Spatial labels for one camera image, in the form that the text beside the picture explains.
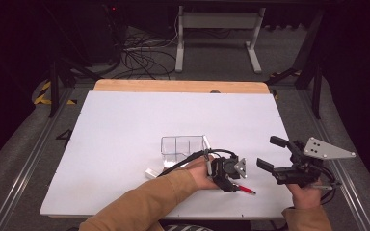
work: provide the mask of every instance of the gray floor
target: gray floor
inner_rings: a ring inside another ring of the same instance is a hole
[[[249,40],[251,32],[233,31],[226,39],[192,33],[186,37],[183,72],[170,74],[170,79],[265,81],[270,73],[291,67],[305,33],[303,29],[277,29],[273,32],[262,30],[255,49],[263,69],[261,75],[253,73],[244,48],[244,42]],[[175,55],[174,44],[161,50]],[[174,67],[174,60],[165,55],[153,54],[152,57],[166,69]],[[106,77],[111,78],[122,71],[123,66],[119,66]],[[322,119],[317,120],[308,109],[311,89],[295,90],[292,87],[295,78],[289,77],[272,87],[278,93],[276,102],[289,139],[306,141],[308,137],[313,136],[357,152],[334,107],[328,83],[323,82],[320,110]],[[67,129],[73,129],[87,92],[93,85],[94,81],[91,79],[78,79],[74,89],[63,89],[63,95],[68,99],[76,99],[77,104],[64,105],[53,119],[48,118],[49,105],[37,105],[2,148],[0,210],[3,205],[5,207],[0,212],[0,230],[66,231],[68,228],[78,227],[84,220],[48,218],[40,216],[39,210],[65,150],[65,141],[56,140],[56,137]],[[337,176],[346,183],[337,191],[335,199],[326,205],[333,229],[370,230],[370,175],[362,160],[356,157],[352,160],[331,162],[328,166],[335,169]],[[13,185],[23,188],[14,191]],[[271,230],[272,226],[268,221],[252,221],[251,228]]]

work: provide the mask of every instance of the yellow black striped tape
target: yellow black striped tape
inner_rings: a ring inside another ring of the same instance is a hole
[[[46,94],[47,90],[50,87],[50,80],[47,79],[46,83],[44,83],[43,87],[41,88],[38,97],[35,99],[35,104],[52,104],[52,100],[44,99],[44,95]],[[67,104],[77,104],[77,99],[69,99]]]

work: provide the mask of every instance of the person's left hand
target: person's left hand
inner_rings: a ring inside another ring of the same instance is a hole
[[[213,156],[209,156],[209,160],[212,161],[213,159]],[[197,183],[198,190],[218,189],[218,186],[212,181],[212,179],[208,178],[208,170],[204,157],[194,159],[182,169],[187,169],[191,173]]]

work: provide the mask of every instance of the transparent plastic container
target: transparent plastic container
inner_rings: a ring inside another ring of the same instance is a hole
[[[185,160],[189,155],[210,148],[206,136],[177,136],[161,139],[161,154],[164,168]]]

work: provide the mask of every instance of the person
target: person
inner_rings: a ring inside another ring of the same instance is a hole
[[[200,157],[184,168],[144,182],[82,222],[79,230],[163,231],[158,220],[175,206],[198,190],[218,188],[206,172],[205,159]],[[331,230],[327,214],[320,205],[320,190],[302,189],[298,185],[287,185],[287,188],[293,194],[294,204],[294,208],[282,212],[289,230]]]

